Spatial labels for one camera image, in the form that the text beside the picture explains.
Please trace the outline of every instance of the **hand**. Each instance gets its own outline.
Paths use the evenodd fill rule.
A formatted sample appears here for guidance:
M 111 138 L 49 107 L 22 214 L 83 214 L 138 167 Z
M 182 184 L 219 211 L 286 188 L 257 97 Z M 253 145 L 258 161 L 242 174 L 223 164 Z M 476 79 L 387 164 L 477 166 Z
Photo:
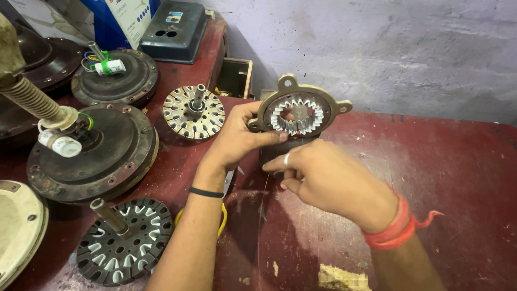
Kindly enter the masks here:
M 306 204 L 344 216 L 362 230 L 384 230 L 395 217 L 398 200 L 391 189 L 337 145 L 316 139 L 281 155 L 264 171 L 284 170 L 283 189 Z
M 281 131 L 270 131 L 266 133 L 251 133 L 248 130 L 248 120 L 253 118 L 253 114 L 258 112 L 261 102 L 251 102 L 235 106 L 230 115 L 224 121 L 224 125 L 219 131 L 216 140 L 208 149 L 197 170 L 196 179 L 193 185 L 199 185 L 198 176 L 217 173 L 217 177 L 212 180 L 219 180 L 223 173 L 222 182 L 227 171 L 234 170 L 239 161 L 249 152 L 259 147 L 279 144 L 287 140 L 287 133 Z M 200 189 L 210 191 L 209 179 L 200 185 Z

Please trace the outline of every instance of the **sticker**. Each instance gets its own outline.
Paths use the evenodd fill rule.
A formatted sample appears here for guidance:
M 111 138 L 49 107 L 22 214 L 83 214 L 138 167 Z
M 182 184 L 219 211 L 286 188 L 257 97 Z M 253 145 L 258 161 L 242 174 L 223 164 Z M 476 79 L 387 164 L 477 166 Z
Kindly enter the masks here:
M 167 16 L 166 22 L 178 23 L 181 20 L 181 16 L 183 12 L 169 12 L 169 16 Z

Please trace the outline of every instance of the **red wooden table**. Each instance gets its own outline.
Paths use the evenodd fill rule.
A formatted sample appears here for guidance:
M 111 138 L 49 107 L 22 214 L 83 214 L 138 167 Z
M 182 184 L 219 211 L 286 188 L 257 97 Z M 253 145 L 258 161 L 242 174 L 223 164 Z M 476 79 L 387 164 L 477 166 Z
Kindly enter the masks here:
M 171 90 L 213 78 L 217 57 L 200 57 L 210 51 L 200 50 L 188 73 L 183 65 L 158 65 L 161 83 L 145 108 L 158 130 L 160 151 L 144 179 L 114 203 L 151 197 L 173 214 L 185 205 L 196 167 L 213 139 L 196 143 L 179 138 L 166 127 L 161 108 Z M 212 65 L 206 65 L 208 59 Z M 204 69 L 198 74 L 195 66 Z M 248 102 L 221 101 L 226 112 Z M 338 116 L 321 138 L 391 184 L 417 217 L 429 210 L 445 214 L 417 233 L 449 290 L 517 288 L 515 127 L 352 111 Z M 27 183 L 27 154 L 28 149 L 2 157 L 0 179 Z M 257 151 L 240 167 L 244 174 L 236 171 L 224 200 L 228 222 L 217 243 L 214 290 L 315 290 L 320 264 L 365 273 L 376 289 L 369 248 L 353 223 L 283 191 L 280 181 L 262 172 Z M 108 290 L 85 280 L 76 267 L 75 249 L 95 220 L 91 210 L 51 201 L 49 209 L 45 238 L 9 290 Z M 147 279 L 116 290 L 142 290 Z

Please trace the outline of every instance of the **red thread bracelet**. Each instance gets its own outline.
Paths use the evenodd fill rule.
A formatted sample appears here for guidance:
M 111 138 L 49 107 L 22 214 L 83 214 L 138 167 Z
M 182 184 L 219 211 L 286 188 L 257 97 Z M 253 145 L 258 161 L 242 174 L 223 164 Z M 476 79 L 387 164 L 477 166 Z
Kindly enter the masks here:
M 438 211 L 430 211 L 427 219 L 423 222 L 418 222 L 412 213 L 409 213 L 409 205 L 407 200 L 397 193 L 394 193 L 399 199 L 397 213 L 395 218 L 391 221 L 388 227 L 375 234 L 362 232 L 364 240 L 372 249 L 389 250 L 394 249 L 413 236 L 416 228 L 425 228 L 433 221 L 435 215 L 444 215 Z

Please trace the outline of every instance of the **black wristband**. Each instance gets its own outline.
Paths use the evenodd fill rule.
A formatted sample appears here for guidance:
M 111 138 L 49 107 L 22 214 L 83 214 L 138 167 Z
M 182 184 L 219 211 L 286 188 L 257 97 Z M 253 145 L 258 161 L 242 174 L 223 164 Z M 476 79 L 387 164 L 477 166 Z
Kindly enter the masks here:
M 200 190 L 198 188 L 190 187 L 189 193 L 194 193 L 202 196 L 213 197 L 213 198 L 223 198 L 223 192 L 210 192 L 205 190 Z

